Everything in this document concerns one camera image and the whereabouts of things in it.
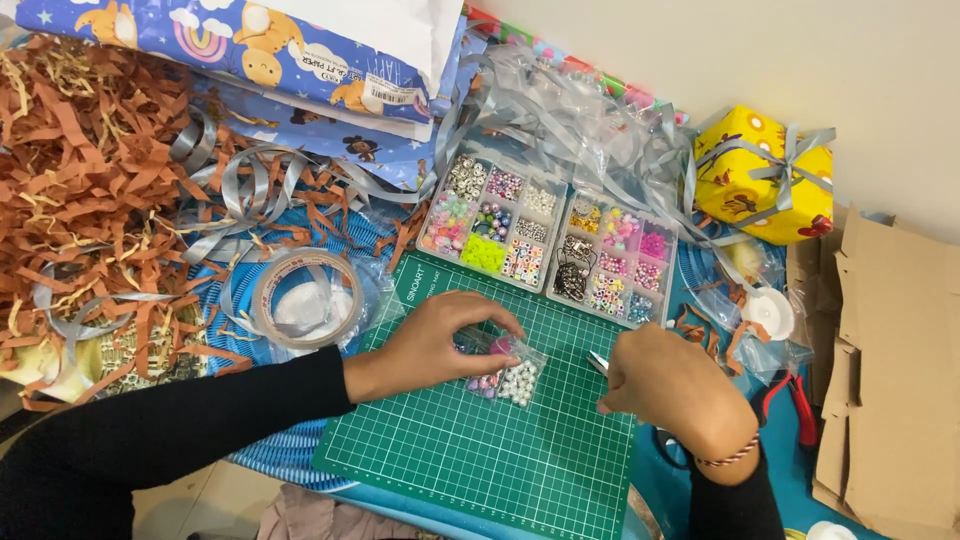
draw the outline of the barcode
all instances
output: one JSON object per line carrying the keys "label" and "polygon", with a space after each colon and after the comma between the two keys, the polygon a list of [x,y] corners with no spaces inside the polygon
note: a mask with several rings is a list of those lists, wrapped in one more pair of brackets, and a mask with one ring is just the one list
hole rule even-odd
{"label": "barcode", "polygon": [[371,94],[373,97],[377,98],[377,99],[381,99],[381,100],[383,100],[383,101],[389,101],[390,103],[403,103],[403,102],[404,102],[403,96],[397,96],[397,95],[394,95],[394,94],[388,94],[387,92],[380,91],[380,90],[378,90],[378,89],[376,89],[376,88],[371,88],[370,94]]}

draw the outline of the black sleeve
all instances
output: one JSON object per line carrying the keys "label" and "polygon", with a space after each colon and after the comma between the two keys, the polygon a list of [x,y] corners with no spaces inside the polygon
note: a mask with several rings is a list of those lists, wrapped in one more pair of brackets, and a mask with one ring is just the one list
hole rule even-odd
{"label": "black sleeve", "polygon": [[131,491],[169,483],[306,420],[354,409],[336,347],[55,414],[0,460],[0,537],[130,538]]}
{"label": "black sleeve", "polygon": [[[693,463],[693,456],[687,455]],[[760,447],[754,473],[735,486],[710,481],[696,466],[690,467],[691,540],[782,540],[783,524],[767,476],[767,456]]]}

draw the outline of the yellow wrapped gift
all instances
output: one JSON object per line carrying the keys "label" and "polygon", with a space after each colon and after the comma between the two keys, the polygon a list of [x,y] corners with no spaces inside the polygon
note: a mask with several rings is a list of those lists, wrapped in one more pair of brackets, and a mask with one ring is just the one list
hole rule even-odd
{"label": "yellow wrapped gift", "polygon": [[742,105],[694,145],[696,201],[708,215],[772,244],[833,230],[835,131],[798,135],[797,127]]}

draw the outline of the white wall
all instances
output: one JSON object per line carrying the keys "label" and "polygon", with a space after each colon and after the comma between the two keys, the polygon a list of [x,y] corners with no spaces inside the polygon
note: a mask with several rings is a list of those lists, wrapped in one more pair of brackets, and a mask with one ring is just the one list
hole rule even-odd
{"label": "white wall", "polygon": [[694,124],[743,103],[836,127],[838,201],[960,244],[960,0],[468,2]]}

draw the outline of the white lid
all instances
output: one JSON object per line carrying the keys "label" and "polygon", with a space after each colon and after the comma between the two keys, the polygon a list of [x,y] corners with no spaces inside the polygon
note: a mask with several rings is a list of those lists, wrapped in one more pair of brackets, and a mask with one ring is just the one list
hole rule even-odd
{"label": "white lid", "polygon": [[[752,321],[763,325],[763,329],[770,334],[772,341],[782,341],[790,337],[793,331],[794,314],[790,301],[780,291],[773,287],[757,289],[758,295],[748,295],[747,304],[740,311],[745,321]],[[756,335],[752,328],[747,331]]]}
{"label": "white lid", "polygon": [[813,524],[806,534],[806,540],[856,540],[856,536],[842,525],[822,521]]}

